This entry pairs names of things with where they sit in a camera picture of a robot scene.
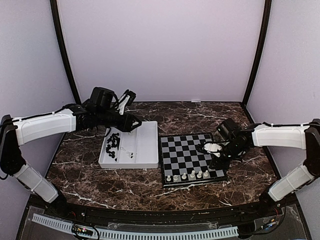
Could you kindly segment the white chess pawn piece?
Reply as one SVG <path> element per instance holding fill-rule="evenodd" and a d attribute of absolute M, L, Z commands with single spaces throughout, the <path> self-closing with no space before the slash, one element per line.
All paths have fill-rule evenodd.
<path fill-rule="evenodd" d="M 185 179 L 187 178 L 186 173 L 183 173 L 183 175 L 181 176 L 181 178 L 182 178 L 183 180 L 185 180 Z"/>

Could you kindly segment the white plastic parts tray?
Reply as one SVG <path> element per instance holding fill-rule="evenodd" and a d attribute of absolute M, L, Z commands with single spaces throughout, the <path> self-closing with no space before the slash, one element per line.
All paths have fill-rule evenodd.
<path fill-rule="evenodd" d="M 117 162 L 106 153 L 107 140 L 113 133 L 119 133 L 120 144 L 117 151 Z M 135 158 L 128 158 L 120 150 L 134 152 Z M 143 121 L 142 125 L 131 132 L 121 132 L 112 127 L 106 131 L 98 163 L 103 169 L 156 169 L 159 166 L 158 123 Z"/>

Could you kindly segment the black and grey chessboard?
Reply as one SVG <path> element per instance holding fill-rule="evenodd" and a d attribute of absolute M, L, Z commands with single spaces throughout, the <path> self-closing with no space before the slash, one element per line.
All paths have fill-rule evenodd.
<path fill-rule="evenodd" d="M 214 155 L 202 153 L 196 149 L 197 145 L 213 140 L 214 137 L 209 132 L 160 136 L 158 143 L 162 186 L 164 188 L 182 187 L 227 180 L 225 170 L 209 168 Z M 195 179 L 189 180 L 189 175 L 193 170 L 195 171 Z M 204 177 L 203 173 L 206 170 L 208 170 L 209 175 Z M 197 178 L 199 171 L 202 171 L 202 178 Z M 186 173 L 186 179 L 182 179 L 183 173 Z M 178 175 L 178 181 L 173 180 L 174 175 Z M 167 182 L 167 176 L 171 176 L 170 182 Z"/>

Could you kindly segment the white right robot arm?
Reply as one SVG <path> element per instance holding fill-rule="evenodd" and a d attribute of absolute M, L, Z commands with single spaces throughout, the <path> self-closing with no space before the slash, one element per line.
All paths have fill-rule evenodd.
<path fill-rule="evenodd" d="M 271 148 L 304 152 L 305 159 L 287 175 L 272 183 L 260 195 L 255 213 L 266 217 L 275 203 L 300 190 L 320 176 L 320 120 L 300 124 L 253 123 L 244 128 L 231 118 L 216 129 L 222 141 L 205 143 L 203 150 L 213 154 L 210 166 L 229 163 L 250 148 Z"/>

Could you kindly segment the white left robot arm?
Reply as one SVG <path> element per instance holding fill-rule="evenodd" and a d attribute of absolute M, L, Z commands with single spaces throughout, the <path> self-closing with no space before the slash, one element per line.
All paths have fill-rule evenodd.
<path fill-rule="evenodd" d="M 6 176 L 16 178 L 51 204 L 51 210 L 58 217 L 67 218 L 71 208 L 63 201 L 63 194 L 24 159 L 20 147 L 50 136 L 98 126 L 127 133 L 141 124 L 130 113 L 119 110 L 96 111 L 78 104 L 68 104 L 57 111 L 28 117 L 12 118 L 5 115 L 0 123 L 0 169 Z"/>

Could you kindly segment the white chess king piece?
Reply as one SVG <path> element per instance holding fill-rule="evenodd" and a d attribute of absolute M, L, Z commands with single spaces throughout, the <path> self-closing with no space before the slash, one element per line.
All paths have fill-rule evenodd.
<path fill-rule="evenodd" d="M 196 177 L 197 177 L 198 179 L 201 179 L 201 178 L 202 178 L 202 174 L 203 174 L 203 172 L 200 170 L 200 171 L 198 172 L 198 174 L 196 175 Z"/>

